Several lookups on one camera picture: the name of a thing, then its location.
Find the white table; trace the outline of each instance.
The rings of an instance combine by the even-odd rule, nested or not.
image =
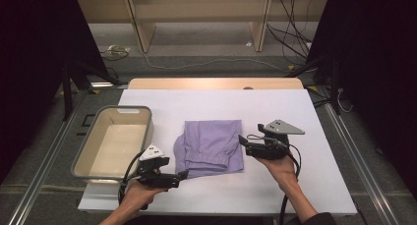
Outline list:
[[[301,136],[290,135],[289,141],[301,151],[299,182],[316,210],[335,216],[357,213],[304,89],[126,89],[119,104],[145,105],[152,111],[152,142],[171,158],[169,165],[161,168],[163,173],[174,173],[172,147],[183,133],[186,120],[240,119],[246,136],[261,135],[258,124],[281,119],[306,132]],[[245,169],[240,173],[182,181],[178,189],[157,195],[143,214],[277,216],[283,192],[268,170],[253,157],[244,155],[244,164]],[[117,190],[117,184],[88,184],[79,210],[115,209]],[[295,213],[290,203],[286,212]]]

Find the beige plastic bin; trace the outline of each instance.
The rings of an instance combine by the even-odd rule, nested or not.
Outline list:
[[[72,166],[74,176],[121,181],[129,163],[151,144],[151,111],[145,106],[106,106],[89,128]],[[130,172],[137,168],[136,163]]]

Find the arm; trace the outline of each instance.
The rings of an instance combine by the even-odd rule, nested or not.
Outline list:
[[[257,159],[268,168],[279,187],[288,196],[301,223],[318,214],[301,191],[295,176],[294,163],[288,156],[279,160]]]
[[[156,194],[166,192],[167,189],[152,189],[132,180],[122,203],[100,225],[124,224],[139,215],[139,210],[153,202]]]

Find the dark sleeve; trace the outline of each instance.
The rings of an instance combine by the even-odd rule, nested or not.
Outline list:
[[[303,225],[336,225],[330,213],[318,213],[309,218]]]

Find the folded purple pants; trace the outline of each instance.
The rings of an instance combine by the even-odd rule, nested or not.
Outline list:
[[[174,143],[175,172],[197,178],[243,170],[241,133],[240,120],[186,121]]]

